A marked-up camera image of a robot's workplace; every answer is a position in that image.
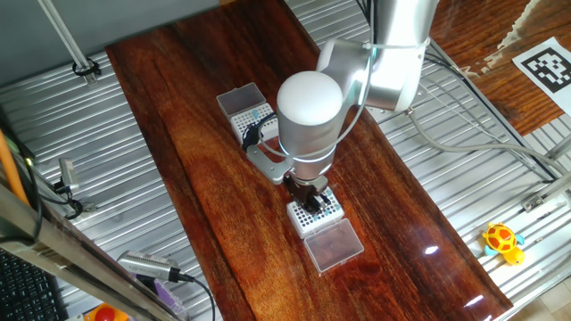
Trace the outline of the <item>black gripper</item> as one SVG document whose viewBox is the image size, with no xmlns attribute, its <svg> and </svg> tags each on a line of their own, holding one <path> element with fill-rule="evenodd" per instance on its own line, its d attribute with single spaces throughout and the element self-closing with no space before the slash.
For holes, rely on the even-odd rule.
<svg viewBox="0 0 571 321">
<path fill-rule="evenodd" d="M 312 180 L 303 180 L 292 175 L 284 177 L 284 184 L 288 192 L 298 201 L 301 207 L 309 213 L 316 213 L 325 209 L 331 201 L 323 193 L 328 185 L 325 176 Z"/>
</svg>

